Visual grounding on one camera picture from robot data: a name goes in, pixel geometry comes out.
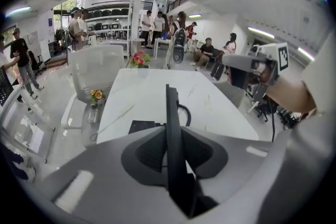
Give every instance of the yellow flower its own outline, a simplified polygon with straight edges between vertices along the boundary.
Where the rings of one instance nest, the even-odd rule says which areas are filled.
[[[103,97],[103,93],[101,91],[97,91],[96,92],[96,98],[97,99],[102,99],[102,97]]]

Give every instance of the black pants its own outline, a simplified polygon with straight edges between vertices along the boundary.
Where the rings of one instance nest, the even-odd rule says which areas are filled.
[[[154,43],[155,43],[155,39],[156,39],[156,38],[159,38],[159,37],[161,38],[161,35],[162,35],[162,34],[161,34],[160,31],[154,31],[154,32],[153,32],[152,45],[154,45]]]
[[[216,61],[210,76],[214,77],[216,80],[219,80],[223,74],[224,67],[225,66],[220,61]]]
[[[148,44],[148,35],[149,35],[149,31],[142,31],[141,38],[145,39],[145,41],[143,43],[141,43],[142,46],[147,46],[147,44]]]
[[[14,152],[6,148],[2,143],[0,143],[0,149],[7,158],[7,160],[9,161],[8,163],[12,168],[14,174],[20,179],[27,180],[28,175],[26,174],[26,172],[17,168],[14,164],[14,163],[20,164],[23,162],[23,158],[21,157],[21,155],[15,154]]]

